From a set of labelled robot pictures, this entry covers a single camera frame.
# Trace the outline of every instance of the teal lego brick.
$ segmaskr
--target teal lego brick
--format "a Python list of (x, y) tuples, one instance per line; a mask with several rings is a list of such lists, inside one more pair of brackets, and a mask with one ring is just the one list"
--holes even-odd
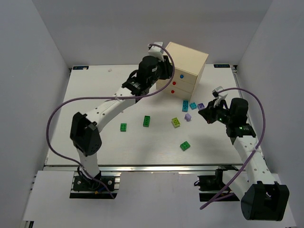
[(120, 124), (120, 131), (121, 132), (126, 132), (127, 131), (127, 124), (121, 123)]
[(183, 101), (182, 102), (182, 111), (187, 112), (188, 111), (188, 106), (189, 106), (189, 102), (188, 101)]
[(180, 147), (183, 151), (185, 151), (186, 149), (188, 149), (190, 147), (190, 144), (187, 141), (185, 141), (180, 145)]
[(197, 106), (196, 106), (196, 103), (195, 103), (195, 102), (193, 102), (193, 103), (190, 104), (190, 108), (191, 108), (192, 110), (193, 110), (193, 109), (196, 109), (196, 107), (197, 107)]
[(145, 115), (144, 119), (143, 119), (143, 126), (144, 127), (149, 127), (149, 125), (150, 125), (150, 116)]
[(172, 124), (173, 124), (173, 126), (174, 126), (175, 128), (177, 128), (177, 127), (180, 126), (180, 122), (179, 122), (179, 120), (178, 120), (176, 117), (173, 118), (171, 122), (172, 122)]

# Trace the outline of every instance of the purple lego brick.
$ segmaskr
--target purple lego brick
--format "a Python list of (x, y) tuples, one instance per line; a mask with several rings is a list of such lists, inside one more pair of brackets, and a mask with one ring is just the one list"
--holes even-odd
[(202, 109), (204, 109), (204, 108), (205, 108), (205, 106), (204, 106), (203, 103), (198, 104), (198, 109), (199, 109), (199, 110), (202, 110)]
[(187, 121), (190, 121), (191, 120), (191, 115), (189, 113), (185, 114), (185, 119)]

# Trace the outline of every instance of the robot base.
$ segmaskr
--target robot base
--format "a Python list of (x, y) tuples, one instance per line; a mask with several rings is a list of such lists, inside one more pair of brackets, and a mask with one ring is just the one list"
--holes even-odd
[[(117, 195), (117, 191), (114, 190), (115, 178), (115, 176), (100, 177), (100, 180), (108, 187), (114, 198), (116, 198)], [(75, 176), (70, 192), (70, 199), (112, 199), (110, 194), (105, 189), (100, 192), (97, 192), (97, 190), (98, 189), (92, 190), (89, 184), (84, 181), (82, 177)]]

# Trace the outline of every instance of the white table surface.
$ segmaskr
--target white table surface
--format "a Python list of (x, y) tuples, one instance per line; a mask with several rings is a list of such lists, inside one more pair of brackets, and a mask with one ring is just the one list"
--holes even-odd
[[(90, 66), (88, 70), (72, 70), (64, 100), (81, 96), (110, 96), (137, 65)], [(230, 68), (206, 65), (191, 102), (207, 105), (213, 99), (211, 91), (218, 86), (236, 87)], [(228, 105), (238, 91), (230, 91)], [(69, 138), (72, 117), (85, 113), (103, 101), (85, 100), (62, 108), (52, 139), (53, 147), (65, 156), (79, 160)], [(226, 135), (221, 123), (207, 124), (198, 109), (191, 110), (190, 122), (181, 111), (182, 100), (160, 92), (142, 99), (115, 117), (101, 132), (103, 145), (98, 151), (100, 165), (194, 165), (241, 164), (241, 159)], [(150, 127), (143, 127), (145, 115), (151, 117)], [(174, 128), (171, 119), (177, 117), (180, 127)], [(120, 132), (120, 123), (127, 123), (127, 132)], [(180, 144), (188, 141), (191, 147), (182, 151)], [(46, 165), (74, 165), (49, 150)]]
[(70, 199), (74, 172), (39, 171), (24, 214), (33, 228), (285, 228), (284, 218), (247, 221), (240, 202), (215, 202), (199, 210), (197, 174), (123, 172), (116, 199)]

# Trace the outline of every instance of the drawer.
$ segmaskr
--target drawer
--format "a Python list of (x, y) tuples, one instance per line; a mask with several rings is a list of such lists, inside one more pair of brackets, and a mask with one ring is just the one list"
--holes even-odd
[[(161, 89), (163, 88), (165, 84), (160, 84), (160, 83), (156, 83), (156, 89)], [(163, 90), (165, 93), (167, 94), (172, 94), (180, 99), (183, 99), (183, 100), (187, 100), (187, 101), (190, 101), (191, 99), (191, 93), (187, 93), (186, 91), (184, 90), (181, 90), (181, 89), (178, 89), (172, 85), (169, 85), (167, 88), (165, 88)]]
[[(167, 84), (169, 81), (169, 79), (166, 79), (166, 80), (158, 80), (157, 83), (160, 83), (161, 85), (165, 85)], [(178, 89), (181, 89), (181, 90), (184, 90), (188, 93), (192, 93), (193, 92), (193, 88), (194, 88), (194, 85), (193, 84), (190, 84), (188, 82), (183, 82), (179, 79), (176, 79), (176, 78), (173, 78), (173, 80), (171, 81), (170, 83), (170, 86), (173, 86), (175, 88), (178, 88)]]
[(175, 68), (175, 73), (174, 73), (173, 79), (179, 79), (183, 82), (188, 82), (188, 83), (194, 85), (196, 82), (196, 78), (197, 78), (196, 75), (193, 75), (191, 73), (188, 73), (188, 72)]

